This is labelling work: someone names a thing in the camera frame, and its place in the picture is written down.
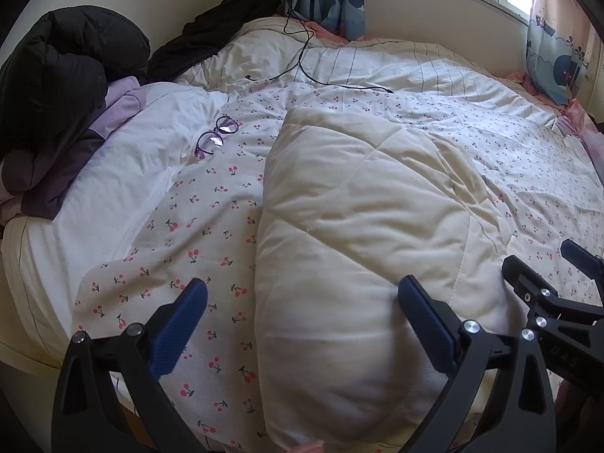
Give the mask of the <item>person's left hand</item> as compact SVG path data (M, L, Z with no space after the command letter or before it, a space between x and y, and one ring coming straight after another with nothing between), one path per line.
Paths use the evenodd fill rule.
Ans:
M314 440L293 448L289 453L325 453L324 442Z

